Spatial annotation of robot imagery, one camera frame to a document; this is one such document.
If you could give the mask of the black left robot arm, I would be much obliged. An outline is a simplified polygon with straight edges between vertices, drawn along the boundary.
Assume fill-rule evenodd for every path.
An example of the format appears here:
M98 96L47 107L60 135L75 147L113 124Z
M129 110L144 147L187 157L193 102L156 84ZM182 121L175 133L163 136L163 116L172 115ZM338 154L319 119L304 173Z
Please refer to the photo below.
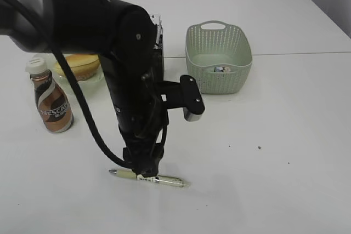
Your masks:
M164 77L156 51L160 29L145 9L121 0L1 0L1 34L25 52L53 53L99 148L144 177L158 174L168 124L158 91ZM126 144L122 157L104 143L64 54L99 57Z

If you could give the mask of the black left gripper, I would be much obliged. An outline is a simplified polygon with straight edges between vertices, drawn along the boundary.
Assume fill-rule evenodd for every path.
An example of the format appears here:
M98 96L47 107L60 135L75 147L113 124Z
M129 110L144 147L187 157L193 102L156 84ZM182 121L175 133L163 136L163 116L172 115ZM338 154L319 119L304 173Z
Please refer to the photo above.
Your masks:
M126 146L123 148L123 159L131 165L136 175L157 176L158 167L164 155L167 127L163 127L161 141L157 142L158 135L148 135L146 138L137 138L131 133L122 132Z

